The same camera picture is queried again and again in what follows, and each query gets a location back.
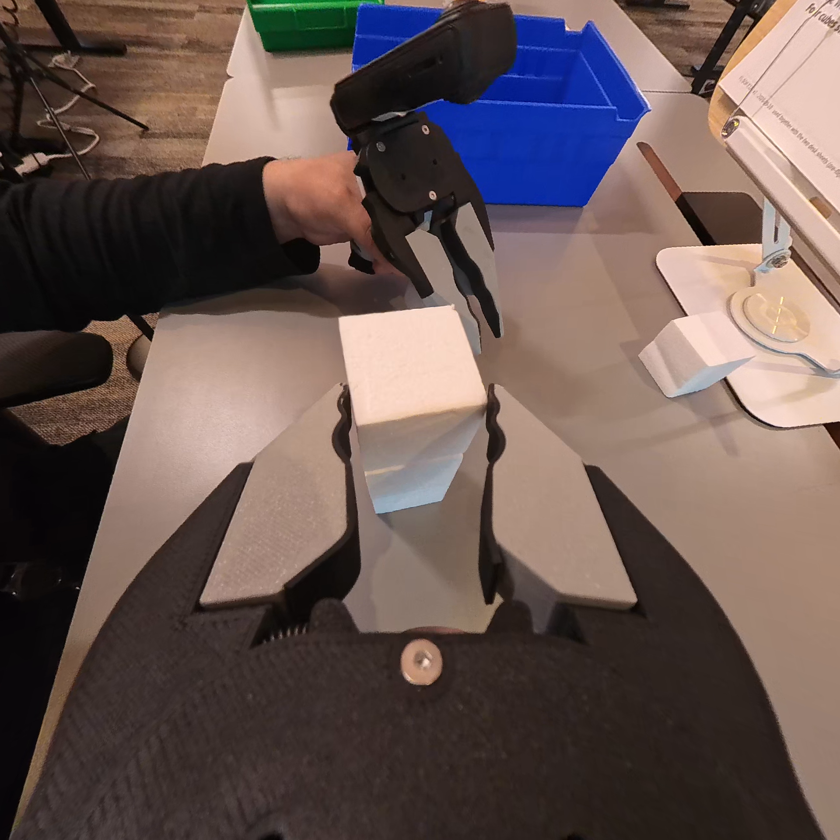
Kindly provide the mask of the person's dark clothed legs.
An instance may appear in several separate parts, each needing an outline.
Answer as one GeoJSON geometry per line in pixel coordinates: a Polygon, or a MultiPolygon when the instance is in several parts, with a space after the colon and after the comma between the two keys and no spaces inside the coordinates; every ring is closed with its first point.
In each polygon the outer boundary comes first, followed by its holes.
{"type": "Polygon", "coordinates": [[[14,819],[129,419],[48,444],[2,412],[1,805],[14,819]]]}

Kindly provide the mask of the white document stand with sheet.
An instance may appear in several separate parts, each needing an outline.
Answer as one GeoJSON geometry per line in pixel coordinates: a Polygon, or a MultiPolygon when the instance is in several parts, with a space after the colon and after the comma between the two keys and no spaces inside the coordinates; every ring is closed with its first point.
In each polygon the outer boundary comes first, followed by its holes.
{"type": "Polygon", "coordinates": [[[723,312],[757,349],[724,379],[777,428],[838,424],[838,180],[797,168],[722,91],[722,79],[795,2],[777,2],[724,70],[709,125],[763,199],[759,245],[673,247],[656,258],[686,316],[723,312]]]}

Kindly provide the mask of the green plastic bin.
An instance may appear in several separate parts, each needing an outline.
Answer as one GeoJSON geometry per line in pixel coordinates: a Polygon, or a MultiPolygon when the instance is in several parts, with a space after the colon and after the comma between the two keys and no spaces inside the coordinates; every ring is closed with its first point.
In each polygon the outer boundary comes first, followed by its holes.
{"type": "Polygon", "coordinates": [[[247,1],[255,31],[269,52],[351,47],[363,5],[384,1],[247,1]]]}

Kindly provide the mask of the blue plastic bin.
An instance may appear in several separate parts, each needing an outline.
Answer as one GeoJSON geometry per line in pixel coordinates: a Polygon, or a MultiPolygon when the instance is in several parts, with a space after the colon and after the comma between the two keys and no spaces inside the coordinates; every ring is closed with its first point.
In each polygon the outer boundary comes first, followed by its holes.
{"type": "Polygon", "coordinates": [[[448,137],[487,205],[583,207],[649,105],[592,22],[514,15],[512,67],[469,105],[419,108],[448,137]]]}

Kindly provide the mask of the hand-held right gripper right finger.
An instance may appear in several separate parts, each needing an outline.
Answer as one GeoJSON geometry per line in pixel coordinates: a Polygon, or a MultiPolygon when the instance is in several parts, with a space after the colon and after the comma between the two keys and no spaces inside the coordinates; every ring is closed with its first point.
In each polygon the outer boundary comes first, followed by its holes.
{"type": "Polygon", "coordinates": [[[625,611],[635,590],[586,464],[503,386],[487,394],[479,583],[531,611],[557,604],[625,611]]]}

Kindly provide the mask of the printed instruction sheet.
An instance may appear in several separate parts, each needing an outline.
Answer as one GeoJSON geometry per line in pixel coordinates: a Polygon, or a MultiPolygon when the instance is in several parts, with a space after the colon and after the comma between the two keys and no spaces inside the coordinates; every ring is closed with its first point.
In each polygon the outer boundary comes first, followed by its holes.
{"type": "Polygon", "coordinates": [[[838,2],[795,2],[720,88],[802,172],[838,180],[838,2]]]}

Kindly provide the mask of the black rectangular desk panel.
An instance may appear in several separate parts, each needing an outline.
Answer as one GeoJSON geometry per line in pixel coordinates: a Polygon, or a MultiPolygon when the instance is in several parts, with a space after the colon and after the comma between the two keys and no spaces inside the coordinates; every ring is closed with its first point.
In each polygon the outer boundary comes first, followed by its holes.
{"type": "Polygon", "coordinates": [[[703,246],[762,242],[762,207],[743,192],[683,192],[676,206],[703,246]]]}

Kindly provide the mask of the person's left hand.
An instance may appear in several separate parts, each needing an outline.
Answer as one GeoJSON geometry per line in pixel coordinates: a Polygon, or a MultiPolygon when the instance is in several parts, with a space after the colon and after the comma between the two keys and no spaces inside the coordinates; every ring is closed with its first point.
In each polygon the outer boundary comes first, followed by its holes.
{"type": "Polygon", "coordinates": [[[262,171],[271,226],[278,243],[304,239],[316,246],[355,243],[375,274],[400,277],[375,245],[370,215],[350,151],[315,159],[272,160],[262,171]]]}

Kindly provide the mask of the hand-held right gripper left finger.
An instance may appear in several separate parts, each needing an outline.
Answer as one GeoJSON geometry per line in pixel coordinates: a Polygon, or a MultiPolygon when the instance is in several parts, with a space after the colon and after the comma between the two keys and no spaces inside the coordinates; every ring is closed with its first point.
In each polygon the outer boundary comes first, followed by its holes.
{"type": "Polygon", "coordinates": [[[205,609],[343,600],[361,572],[350,390],[336,384],[250,463],[208,575],[205,609]]]}

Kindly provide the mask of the person's left forearm black sleeve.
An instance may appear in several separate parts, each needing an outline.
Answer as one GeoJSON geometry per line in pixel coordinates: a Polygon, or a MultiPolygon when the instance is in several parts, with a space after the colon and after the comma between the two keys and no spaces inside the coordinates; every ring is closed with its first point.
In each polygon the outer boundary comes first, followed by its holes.
{"type": "Polygon", "coordinates": [[[306,276],[320,248],[279,243],[269,158],[90,182],[2,183],[1,332],[76,332],[306,276]]]}

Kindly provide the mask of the black table leg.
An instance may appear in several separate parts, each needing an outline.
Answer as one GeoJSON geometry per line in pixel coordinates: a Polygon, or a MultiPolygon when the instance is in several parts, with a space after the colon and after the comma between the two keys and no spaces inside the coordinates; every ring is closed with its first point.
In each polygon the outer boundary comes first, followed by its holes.
{"type": "Polygon", "coordinates": [[[128,47],[122,41],[95,35],[79,36],[70,25],[57,1],[35,1],[35,5],[47,23],[56,46],[77,55],[125,56],[128,47]]]}

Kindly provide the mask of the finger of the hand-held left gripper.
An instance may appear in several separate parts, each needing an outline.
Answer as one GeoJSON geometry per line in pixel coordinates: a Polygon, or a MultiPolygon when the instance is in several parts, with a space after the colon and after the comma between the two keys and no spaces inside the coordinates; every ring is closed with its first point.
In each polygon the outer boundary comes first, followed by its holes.
{"type": "Polygon", "coordinates": [[[433,215],[432,210],[426,210],[423,222],[406,238],[433,290],[426,297],[420,297],[417,291],[407,292],[406,303],[412,308],[451,307],[456,310],[473,354],[479,355],[480,326],[469,301],[474,296],[472,286],[467,274],[451,265],[444,244],[432,232],[433,215]]]}
{"type": "Polygon", "coordinates": [[[469,340],[481,340],[476,309],[494,338],[501,339],[504,334],[496,255],[492,236],[483,225],[486,221],[486,214],[478,213],[473,203],[466,203],[436,223],[436,237],[443,246],[459,294],[456,308],[469,340]]]}

